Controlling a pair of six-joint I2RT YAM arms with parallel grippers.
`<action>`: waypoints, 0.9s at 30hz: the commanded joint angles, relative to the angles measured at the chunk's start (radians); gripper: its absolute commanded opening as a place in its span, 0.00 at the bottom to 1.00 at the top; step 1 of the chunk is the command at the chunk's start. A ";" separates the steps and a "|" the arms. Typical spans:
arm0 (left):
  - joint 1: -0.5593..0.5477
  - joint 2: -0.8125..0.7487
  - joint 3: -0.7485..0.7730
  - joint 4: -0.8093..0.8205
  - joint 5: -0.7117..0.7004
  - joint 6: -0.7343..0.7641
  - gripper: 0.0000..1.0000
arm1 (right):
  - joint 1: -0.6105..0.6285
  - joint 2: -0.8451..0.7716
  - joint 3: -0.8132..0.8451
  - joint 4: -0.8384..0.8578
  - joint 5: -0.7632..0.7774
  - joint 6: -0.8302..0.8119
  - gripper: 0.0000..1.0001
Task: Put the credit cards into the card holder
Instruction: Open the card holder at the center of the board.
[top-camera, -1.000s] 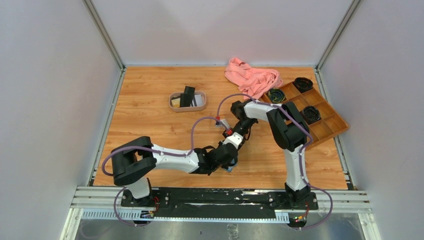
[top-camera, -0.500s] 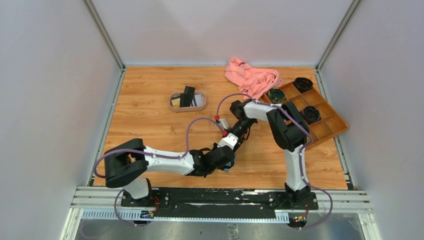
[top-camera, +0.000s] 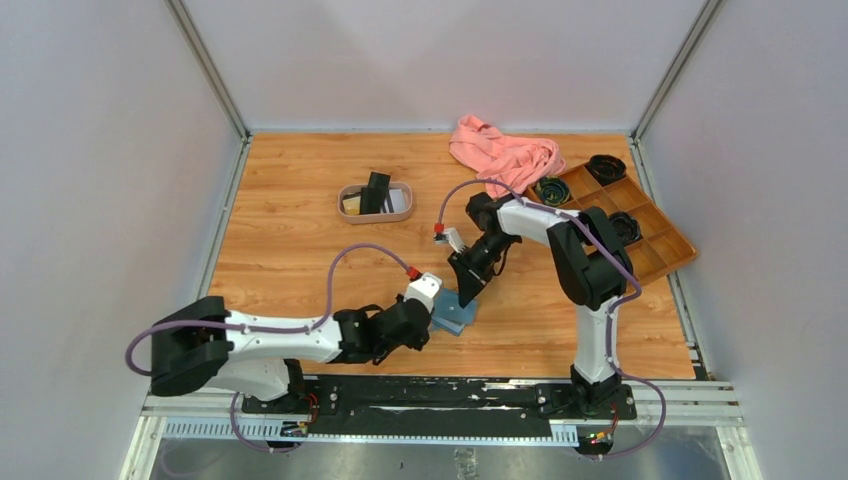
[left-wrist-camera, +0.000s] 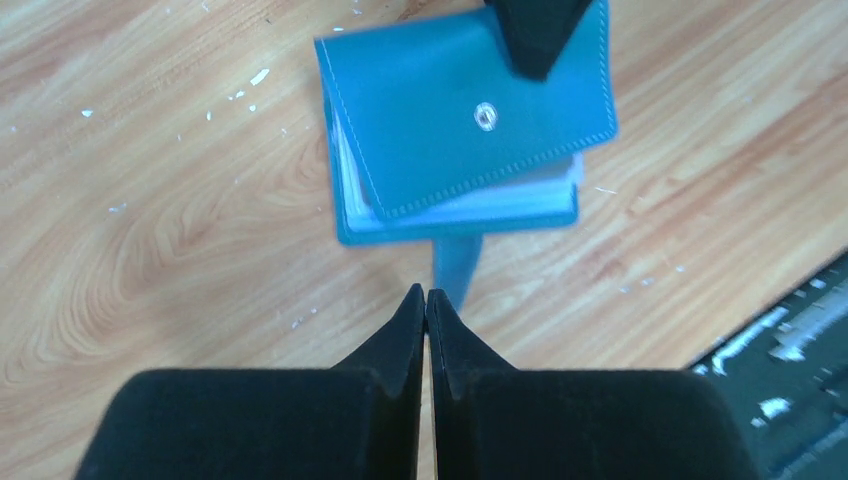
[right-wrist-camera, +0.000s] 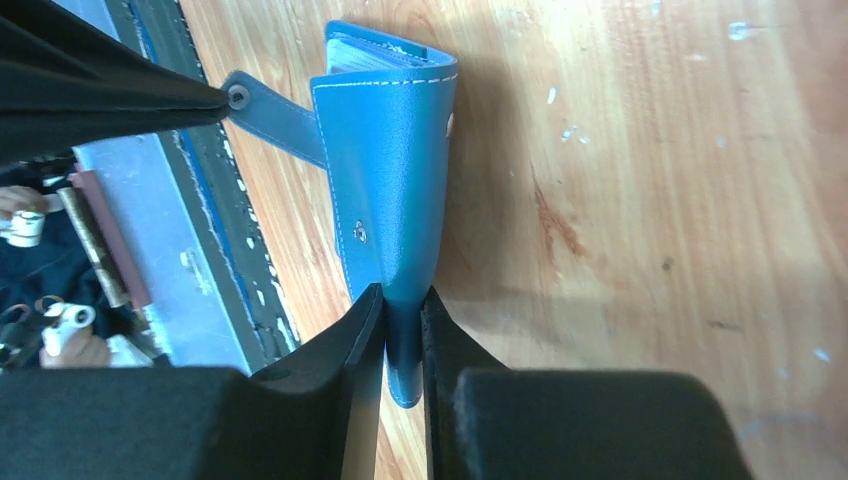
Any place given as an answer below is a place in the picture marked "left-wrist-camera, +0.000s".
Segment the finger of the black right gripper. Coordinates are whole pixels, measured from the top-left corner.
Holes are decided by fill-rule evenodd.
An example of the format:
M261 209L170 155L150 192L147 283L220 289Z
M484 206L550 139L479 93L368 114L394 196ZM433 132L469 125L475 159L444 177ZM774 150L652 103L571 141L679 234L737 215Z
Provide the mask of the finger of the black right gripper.
M494 9L513 69L545 81L591 0L486 0Z

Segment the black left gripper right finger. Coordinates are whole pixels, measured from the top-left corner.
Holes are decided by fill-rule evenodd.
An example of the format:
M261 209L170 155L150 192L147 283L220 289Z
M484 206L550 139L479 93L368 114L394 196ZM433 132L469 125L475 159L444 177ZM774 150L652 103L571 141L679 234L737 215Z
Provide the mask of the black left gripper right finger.
M687 370L522 370L429 293L441 479L756 479L716 389Z

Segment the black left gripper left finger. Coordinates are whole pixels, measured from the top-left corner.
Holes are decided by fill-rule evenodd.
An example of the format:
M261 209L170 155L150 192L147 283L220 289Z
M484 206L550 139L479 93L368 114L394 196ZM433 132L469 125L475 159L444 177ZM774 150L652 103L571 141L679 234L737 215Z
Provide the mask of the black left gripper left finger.
M324 369L153 369L115 394L79 479L412 479L425 296Z

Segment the teal leather card holder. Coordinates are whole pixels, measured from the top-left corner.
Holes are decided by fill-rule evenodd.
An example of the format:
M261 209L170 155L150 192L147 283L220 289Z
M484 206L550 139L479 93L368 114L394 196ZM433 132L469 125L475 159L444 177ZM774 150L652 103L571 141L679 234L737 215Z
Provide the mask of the teal leather card holder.
M486 235L574 224L583 156L618 131L609 23L590 2L543 81L488 6L316 39L339 241L431 242L460 308Z

